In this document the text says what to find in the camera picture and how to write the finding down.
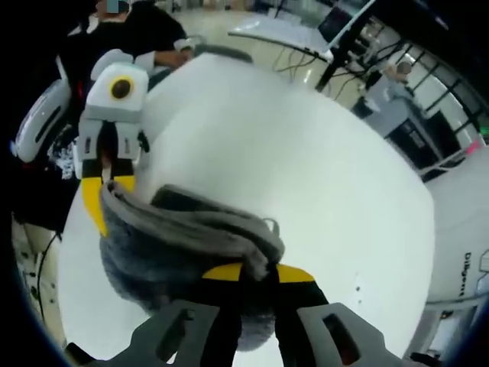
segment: black cable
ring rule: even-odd
[[[40,255],[41,258],[40,258],[40,264],[39,264],[39,271],[37,273],[37,300],[39,301],[40,317],[43,320],[43,323],[45,323],[46,320],[44,319],[43,301],[42,301],[41,296],[40,296],[40,276],[41,276],[42,271],[43,271],[44,260],[46,260],[47,252],[49,251],[49,249],[50,249],[51,245],[53,244],[53,241],[56,237],[58,237],[60,240],[62,240],[60,233],[54,233],[53,237],[51,238],[51,240],[47,244],[46,249]]]
[[[277,67],[278,60],[280,60],[284,51],[285,51],[285,46],[282,47],[282,51],[278,54],[277,59],[275,59],[274,64],[272,65],[272,71],[276,71],[275,68]]]
[[[332,78],[336,78],[337,76],[343,76],[343,75],[348,75],[348,74],[357,75],[354,71],[347,71],[346,73],[335,74],[332,76]]]
[[[290,64],[292,63],[292,55],[294,54],[294,52],[296,52],[295,50],[291,50],[290,53],[289,53],[289,67],[290,67]],[[292,69],[289,69],[289,78],[290,78],[290,81],[292,81]]]
[[[396,42],[395,44],[391,44],[390,46],[384,47],[384,49],[380,49],[378,52],[381,52],[382,50],[385,50],[385,49],[387,49],[387,48],[389,48],[389,47],[392,47],[392,46],[398,45],[398,44],[400,44],[401,42],[403,42],[403,40],[402,40],[402,39],[401,39],[401,40],[399,40],[398,42]],[[375,63],[374,63],[374,64],[373,64],[371,67],[369,67],[368,69],[366,69],[366,70],[365,70],[363,73],[354,74],[354,76],[353,76],[352,78],[350,78],[350,79],[348,79],[347,81],[345,81],[345,82],[343,83],[342,87],[340,88],[340,90],[339,90],[338,94],[336,95],[335,100],[337,100],[337,99],[338,99],[338,97],[339,97],[339,96],[342,94],[343,89],[345,88],[345,86],[346,86],[348,83],[350,83],[350,82],[351,82],[353,79],[355,79],[355,78],[361,78],[361,77],[363,77],[365,74],[367,74],[367,73],[370,71],[370,69],[372,69],[373,67],[377,66],[377,65],[378,65],[378,64],[379,64],[381,61],[383,61],[383,60],[385,60],[385,59],[387,59],[387,58],[391,57],[391,56],[392,56],[392,55],[393,55],[395,52],[396,52],[396,48],[394,48],[394,49],[393,49],[393,50],[392,50],[390,53],[388,53],[386,56],[381,57],[380,59],[378,59],[378,60],[377,60],[377,61],[376,61],[376,62],[375,62]]]
[[[379,51],[377,51],[377,53],[375,54],[375,56],[377,56],[379,53],[381,53],[382,51],[385,51],[387,48],[391,48],[391,47],[394,47],[394,46],[397,46],[398,44],[400,44],[401,42],[403,42],[402,39],[398,40],[398,42],[394,42],[393,44],[389,45],[389,46],[386,46],[386,47],[382,47]]]
[[[344,75],[348,75],[348,74],[354,74],[356,76],[355,73],[347,71],[346,73],[335,74],[331,77],[331,79],[336,78],[337,76],[344,76]],[[330,83],[326,84],[326,88],[328,88],[328,92],[326,93],[326,95],[329,97],[331,95],[331,84]]]
[[[351,82],[353,79],[356,79],[356,78],[357,78],[357,76],[356,76],[356,75],[354,75],[352,78],[348,79],[346,82],[344,82],[344,83],[343,83],[342,87],[339,89],[339,92],[338,92],[338,94],[337,94],[337,95],[336,95],[336,97],[335,97],[335,100],[337,100],[337,99],[338,99],[338,97],[339,97],[339,95],[340,95],[340,94],[342,94],[343,89],[345,88],[345,86],[346,86],[348,83],[350,83],[350,82]]]
[[[284,4],[284,3],[285,3],[285,0],[282,0],[282,1],[280,2],[280,4],[277,6],[277,11],[275,12],[275,16],[274,16],[274,18],[277,18],[277,17],[278,17],[278,13],[280,13],[280,10],[282,10],[282,8],[283,8],[283,4]]]
[[[317,56],[314,56],[311,60],[309,61],[306,61],[305,63],[303,64],[297,64],[297,65],[292,65],[290,67],[284,67],[283,69],[279,69],[277,70],[278,73],[282,73],[283,71],[286,71],[286,70],[289,70],[289,69],[293,69],[294,67],[295,68],[300,68],[300,67],[306,67],[308,65],[310,65],[311,63],[313,63],[315,60],[317,59]]]
[[[339,47],[335,49],[335,57],[333,57],[332,62],[321,75],[321,78],[319,78],[319,81],[314,88],[315,90],[322,92],[326,84],[329,83],[331,77],[335,75],[336,70],[345,65],[345,61],[348,59],[348,50],[350,50],[351,46],[358,38],[369,19],[374,15],[377,4],[378,2],[369,2],[369,6],[364,7],[362,11],[355,16],[355,21],[353,24],[351,24],[351,27],[345,32],[345,34],[343,34]]]
[[[292,77],[292,81],[294,81],[296,79],[296,75],[297,75],[297,70],[300,68],[300,67],[304,67],[305,65],[301,65],[301,63],[304,61],[304,59],[306,58],[306,54],[303,54],[300,58],[300,61],[299,63],[297,64],[296,68],[293,70],[293,77]]]

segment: person's arm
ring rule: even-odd
[[[151,51],[147,54],[142,54],[134,59],[134,63],[145,69],[149,74],[152,74],[155,67],[169,67],[177,69],[184,65],[190,58],[191,53],[184,50],[176,51]]]
[[[395,80],[397,75],[396,67],[394,65],[388,65],[384,70],[384,74],[387,75],[388,78]]]
[[[156,5],[141,1],[135,2],[132,7],[134,15],[137,12],[144,22],[151,24],[156,42],[155,50],[168,50],[168,47],[173,49],[175,41],[186,38],[182,25]]]

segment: white table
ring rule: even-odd
[[[204,55],[147,98],[151,154],[138,193],[178,184],[275,218],[283,263],[313,274],[384,333],[402,356],[432,271],[432,199],[402,157],[331,99],[253,65]],[[59,299],[66,337],[108,359],[146,316],[111,289],[99,235],[78,192],[60,250]],[[275,338],[235,365],[281,365]]]
[[[317,28],[294,24],[283,19],[254,15],[245,19],[239,26],[230,29],[228,35],[280,44],[315,56],[325,62],[333,60],[328,42]]]

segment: hand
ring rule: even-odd
[[[389,65],[385,70],[384,70],[385,75],[387,75],[391,79],[395,79],[397,72],[396,68],[393,65]]]
[[[188,56],[179,51],[157,51],[154,55],[156,65],[177,69],[188,61]]]
[[[390,102],[392,100],[392,97],[390,95],[390,91],[388,88],[384,89],[384,98],[388,102]]]
[[[192,48],[190,48],[190,47],[184,48],[180,52],[183,55],[185,55],[187,61],[190,61],[190,60],[193,59],[193,50],[192,50]]]
[[[358,84],[358,94],[360,94],[362,97],[365,97],[367,94],[367,86],[365,83]]]

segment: floor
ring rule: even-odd
[[[177,15],[177,18],[186,29],[187,34],[201,34],[206,37],[209,44],[235,47],[248,52],[254,59],[257,67],[266,70],[279,70],[290,65],[305,63],[310,59],[296,51],[291,54],[290,50],[284,47],[269,44],[262,41],[230,37],[227,30],[237,25],[242,19],[249,17],[251,13],[245,11],[203,11],[202,9],[186,11]],[[314,88],[327,65],[314,60],[307,67],[298,68],[295,75],[289,71],[282,72],[284,78],[292,80],[292,83],[304,84],[309,88]],[[333,78],[330,84],[324,89],[322,94],[335,98],[344,82],[351,76],[338,76]],[[345,85],[338,102],[346,108],[351,108],[359,97],[359,82],[352,80]],[[37,277],[36,274],[40,265],[40,254],[44,252],[53,238],[53,233],[40,227],[25,225],[20,226],[14,223],[13,241],[18,256],[18,263],[24,274],[26,290],[31,296],[31,303],[40,314],[39,301],[36,295]],[[63,333],[63,325],[60,317],[60,309],[57,303],[57,253],[60,246],[58,238],[53,240],[47,252],[42,272],[40,274],[40,299],[44,310],[44,322],[50,335],[58,345],[66,345]]]

